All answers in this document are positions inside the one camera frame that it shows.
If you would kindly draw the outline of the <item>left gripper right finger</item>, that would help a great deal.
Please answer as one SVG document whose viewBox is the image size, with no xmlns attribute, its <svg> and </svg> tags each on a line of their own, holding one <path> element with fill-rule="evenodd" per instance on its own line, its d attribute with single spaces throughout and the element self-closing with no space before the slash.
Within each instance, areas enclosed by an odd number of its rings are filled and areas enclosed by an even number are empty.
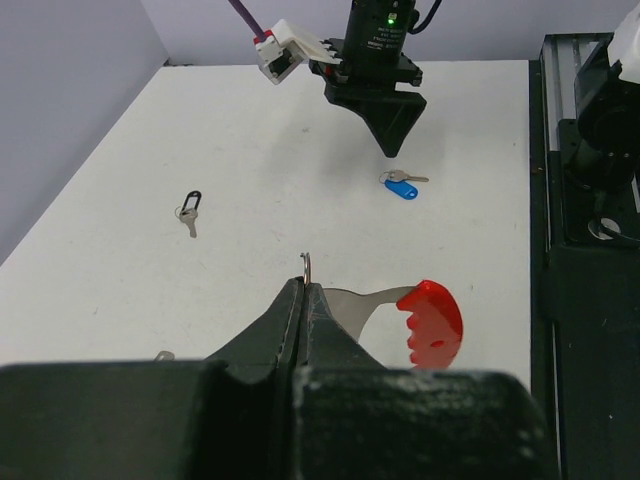
<svg viewBox="0 0 640 480">
<path fill-rule="evenodd" d="M 545 419 L 496 371 L 299 367 L 298 479 L 556 479 Z"/>
</svg>

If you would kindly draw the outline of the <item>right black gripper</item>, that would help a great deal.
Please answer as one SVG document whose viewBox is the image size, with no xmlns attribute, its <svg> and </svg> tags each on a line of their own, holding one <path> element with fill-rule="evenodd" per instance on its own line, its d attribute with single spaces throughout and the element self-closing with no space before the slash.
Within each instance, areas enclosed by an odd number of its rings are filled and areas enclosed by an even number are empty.
<svg viewBox="0 0 640 480">
<path fill-rule="evenodd" d="M 413 1 L 353 0 L 345 37 L 324 42 L 339 63 L 311 60 L 309 68 L 333 84 L 393 88 L 405 83 L 417 87 L 422 83 L 422 71 L 403 53 L 415 21 Z M 427 106 L 421 94 L 396 90 L 326 87 L 325 97 L 330 104 L 359 116 L 387 158 L 398 156 Z"/>
</svg>

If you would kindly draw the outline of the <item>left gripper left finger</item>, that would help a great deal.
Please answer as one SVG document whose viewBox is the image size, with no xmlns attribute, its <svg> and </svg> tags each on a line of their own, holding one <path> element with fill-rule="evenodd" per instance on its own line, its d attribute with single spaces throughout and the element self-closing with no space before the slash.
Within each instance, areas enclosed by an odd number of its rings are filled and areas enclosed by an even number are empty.
<svg viewBox="0 0 640 480">
<path fill-rule="evenodd" d="M 202 360 L 10 365 L 5 479 L 287 479 L 305 288 Z"/>
</svg>

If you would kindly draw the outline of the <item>key with blue tag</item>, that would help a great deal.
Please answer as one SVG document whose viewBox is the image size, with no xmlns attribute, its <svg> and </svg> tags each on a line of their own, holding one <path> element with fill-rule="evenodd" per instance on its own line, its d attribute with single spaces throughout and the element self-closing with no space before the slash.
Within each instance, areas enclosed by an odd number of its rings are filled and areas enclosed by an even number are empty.
<svg viewBox="0 0 640 480">
<path fill-rule="evenodd" d="M 382 173 L 379 177 L 379 182 L 398 197 L 404 200 L 415 200 L 419 195 L 419 191 L 413 183 L 427 183 L 429 178 L 395 169 Z"/>
</svg>

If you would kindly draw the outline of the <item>red keyring with keys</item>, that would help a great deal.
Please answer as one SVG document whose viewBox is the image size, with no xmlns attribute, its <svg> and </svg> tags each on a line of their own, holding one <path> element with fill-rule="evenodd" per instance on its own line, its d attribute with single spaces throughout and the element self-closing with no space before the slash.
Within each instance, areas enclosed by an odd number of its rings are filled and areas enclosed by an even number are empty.
<svg viewBox="0 0 640 480">
<path fill-rule="evenodd" d="M 359 342 L 366 323 L 382 305 L 408 315 L 412 368 L 445 369 L 452 364 L 463 339 L 462 315 L 447 288 L 431 280 L 367 294 L 321 287 L 311 300 L 301 341 L 306 364 L 326 370 L 384 371 Z"/>
</svg>

